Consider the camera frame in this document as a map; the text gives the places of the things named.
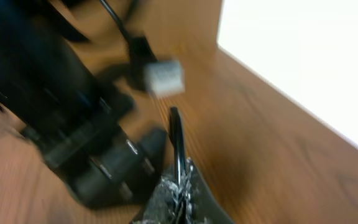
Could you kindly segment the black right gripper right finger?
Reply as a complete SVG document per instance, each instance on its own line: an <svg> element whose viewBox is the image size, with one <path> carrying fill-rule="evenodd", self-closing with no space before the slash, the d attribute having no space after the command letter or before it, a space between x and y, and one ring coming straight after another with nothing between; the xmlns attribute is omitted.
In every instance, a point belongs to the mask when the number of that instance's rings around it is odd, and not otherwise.
<svg viewBox="0 0 358 224"><path fill-rule="evenodd" d="M187 224L234 224L232 218L220 206L206 183L201 171L190 159L186 159L183 180L184 208L182 217Z"/></svg>

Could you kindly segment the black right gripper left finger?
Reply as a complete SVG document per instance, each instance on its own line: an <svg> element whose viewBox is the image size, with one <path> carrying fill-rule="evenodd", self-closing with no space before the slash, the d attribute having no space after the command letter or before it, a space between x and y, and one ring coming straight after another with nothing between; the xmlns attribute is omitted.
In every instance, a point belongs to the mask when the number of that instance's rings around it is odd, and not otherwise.
<svg viewBox="0 0 358 224"><path fill-rule="evenodd" d="M160 176L151 197L131 224L179 224L182 222L182 186L175 178L174 166Z"/></svg>

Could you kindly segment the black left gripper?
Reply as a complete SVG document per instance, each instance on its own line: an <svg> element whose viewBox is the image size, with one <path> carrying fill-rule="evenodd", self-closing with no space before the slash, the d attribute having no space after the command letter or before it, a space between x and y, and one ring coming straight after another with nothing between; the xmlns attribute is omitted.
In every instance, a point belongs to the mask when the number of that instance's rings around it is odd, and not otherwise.
<svg viewBox="0 0 358 224"><path fill-rule="evenodd" d="M45 165L87 208L146 203L163 169L167 132L153 126L131 141L118 121L134 107L127 94L101 99L89 119L69 134L41 136L30 126L21 134L38 148Z"/></svg>

